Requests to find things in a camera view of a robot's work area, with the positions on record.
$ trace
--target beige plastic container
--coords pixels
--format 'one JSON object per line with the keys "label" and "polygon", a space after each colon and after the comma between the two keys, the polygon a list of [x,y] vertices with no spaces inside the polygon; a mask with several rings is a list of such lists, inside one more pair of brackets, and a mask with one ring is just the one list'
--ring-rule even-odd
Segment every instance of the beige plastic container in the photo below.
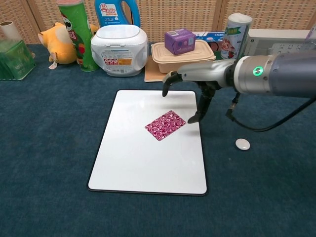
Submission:
{"label": "beige plastic container", "polygon": [[216,58],[207,42],[200,39],[196,40],[194,51],[180,55],[173,55],[164,47],[163,42],[155,43],[152,45],[152,56],[161,73],[169,73],[186,64],[213,61]]}

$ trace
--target orange plush toy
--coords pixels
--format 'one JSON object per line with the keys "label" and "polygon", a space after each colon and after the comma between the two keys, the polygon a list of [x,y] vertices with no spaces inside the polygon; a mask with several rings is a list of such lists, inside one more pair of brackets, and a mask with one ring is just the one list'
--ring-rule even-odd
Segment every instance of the orange plush toy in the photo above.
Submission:
{"label": "orange plush toy", "polygon": [[[98,27],[94,25],[90,25],[90,27],[94,35]],[[57,22],[54,27],[40,32],[38,37],[50,54],[49,61],[53,63],[49,66],[50,69],[55,69],[57,63],[69,64],[76,61],[76,50],[64,24]]]}

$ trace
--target woven rattan panel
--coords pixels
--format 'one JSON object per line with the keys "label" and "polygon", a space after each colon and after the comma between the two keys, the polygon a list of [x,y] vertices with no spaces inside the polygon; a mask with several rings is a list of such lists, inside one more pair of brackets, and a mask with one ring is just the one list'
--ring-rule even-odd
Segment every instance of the woven rattan panel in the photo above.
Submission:
{"label": "woven rattan panel", "polygon": [[[37,11],[40,14],[46,29],[51,28],[55,22],[63,22],[56,0],[28,0],[35,2]],[[94,0],[84,0],[85,11],[90,24],[99,26],[98,18],[95,14]]]}
{"label": "woven rattan panel", "polygon": [[251,28],[305,30],[316,11],[316,0],[224,0],[224,4],[219,30],[225,29],[234,12],[251,16]]}
{"label": "woven rattan panel", "polygon": [[[35,21],[30,16],[30,9],[22,1],[25,0],[0,0],[0,22],[13,21],[25,43],[39,43],[38,28],[34,27]],[[4,39],[2,30],[0,38]]]}
{"label": "woven rattan panel", "polygon": [[182,27],[191,31],[212,31],[216,2],[137,0],[142,29],[147,33],[149,41],[163,41],[164,32]]}

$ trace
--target wicker wall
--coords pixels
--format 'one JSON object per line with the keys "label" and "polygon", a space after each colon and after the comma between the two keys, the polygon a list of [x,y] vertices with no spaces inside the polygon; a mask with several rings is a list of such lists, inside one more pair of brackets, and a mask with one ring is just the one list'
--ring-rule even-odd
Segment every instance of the wicker wall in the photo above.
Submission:
{"label": "wicker wall", "polygon": [[[259,29],[310,29],[316,22],[316,0],[137,0],[137,3],[149,41],[163,41],[164,32],[181,27],[191,31],[223,30],[228,16],[234,12],[252,16],[252,27]],[[94,0],[84,0],[84,4],[90,23],[98,25]],[[39,43],[39,31],[62,22],[56,0],[0,0],[0,10],[0,21],[14,21],[26,43]]]}

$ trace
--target purple box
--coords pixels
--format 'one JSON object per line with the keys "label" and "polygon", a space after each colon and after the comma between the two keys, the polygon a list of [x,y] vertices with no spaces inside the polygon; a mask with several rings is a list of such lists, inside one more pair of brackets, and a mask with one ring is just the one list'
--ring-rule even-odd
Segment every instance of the purple box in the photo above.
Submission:
{"label": "purple box", "polygon": [[194,50],[196,36],[187,29],[164,33],[164,46],[174,55]]}

